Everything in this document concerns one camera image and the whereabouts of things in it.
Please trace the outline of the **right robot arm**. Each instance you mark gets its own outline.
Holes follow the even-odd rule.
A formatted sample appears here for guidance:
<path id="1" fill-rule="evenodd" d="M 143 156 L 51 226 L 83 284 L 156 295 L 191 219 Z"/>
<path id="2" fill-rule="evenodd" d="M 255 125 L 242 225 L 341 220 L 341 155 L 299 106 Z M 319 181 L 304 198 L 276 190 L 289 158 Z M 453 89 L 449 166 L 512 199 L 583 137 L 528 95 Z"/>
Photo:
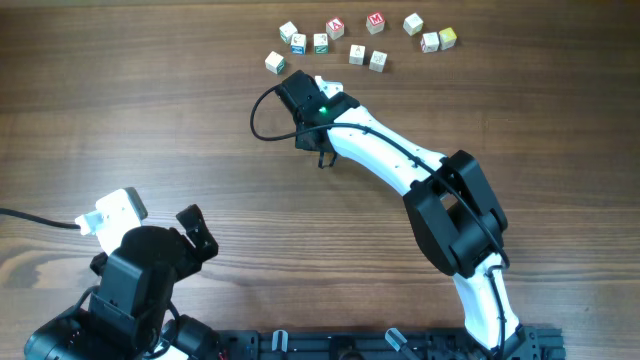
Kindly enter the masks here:
<path id="1" fill-rule="evenodd" d="M 376 120 L 341 84 L 297 71 L 275 86 L 300 149 L 331 152 L 365 167 L 403 199 L 412 232 L 432 265 L 452 277 L 464 327 L 497 356 L 520 324 L 502 273 L 506 215 L 476 159 L 420 147 Z"/>

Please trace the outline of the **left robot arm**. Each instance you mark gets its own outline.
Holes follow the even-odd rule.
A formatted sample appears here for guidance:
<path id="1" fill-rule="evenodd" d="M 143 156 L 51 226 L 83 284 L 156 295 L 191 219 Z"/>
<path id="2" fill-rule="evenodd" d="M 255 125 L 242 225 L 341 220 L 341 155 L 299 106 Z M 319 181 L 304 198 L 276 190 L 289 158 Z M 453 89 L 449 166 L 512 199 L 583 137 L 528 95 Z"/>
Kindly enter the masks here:
<path id="1" fill-rule="evenodd" d="M 218 253 L 200 208 L 176 216 L 186 232 L 140 226 L 111 254 L 91 263 L 101 278 L 78 302 L 27 340 L 28 359 L 223 359 L 217 332 L 176 312 L 177 282 L 199 272 Z M 170 321 L 164 319 L 173 313 Z"/>

